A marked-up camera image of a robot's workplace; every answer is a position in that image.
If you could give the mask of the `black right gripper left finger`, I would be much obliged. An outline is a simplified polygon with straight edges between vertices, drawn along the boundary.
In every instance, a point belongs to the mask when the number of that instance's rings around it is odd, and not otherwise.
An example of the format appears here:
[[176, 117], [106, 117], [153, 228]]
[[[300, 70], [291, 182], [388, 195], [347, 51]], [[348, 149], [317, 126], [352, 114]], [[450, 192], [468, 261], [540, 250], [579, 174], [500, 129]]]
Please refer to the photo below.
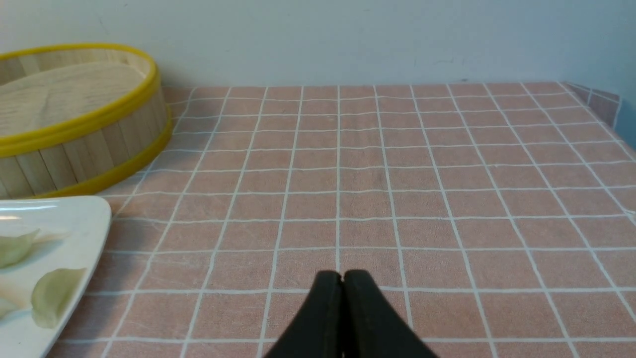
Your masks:
[[340, 358], [341, 276], [320, 270], [304, 303], [266, 358]]

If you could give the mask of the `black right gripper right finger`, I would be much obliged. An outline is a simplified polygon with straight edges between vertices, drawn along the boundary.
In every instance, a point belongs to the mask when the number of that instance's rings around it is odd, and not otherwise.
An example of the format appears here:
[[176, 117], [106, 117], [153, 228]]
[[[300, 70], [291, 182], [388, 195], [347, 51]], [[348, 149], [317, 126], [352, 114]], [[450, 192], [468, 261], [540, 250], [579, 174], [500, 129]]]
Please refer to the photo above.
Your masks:
[[436, 358], [409, 328], [366, 270], [348, 270], [343, 279], [348, 325], [344, 358]]

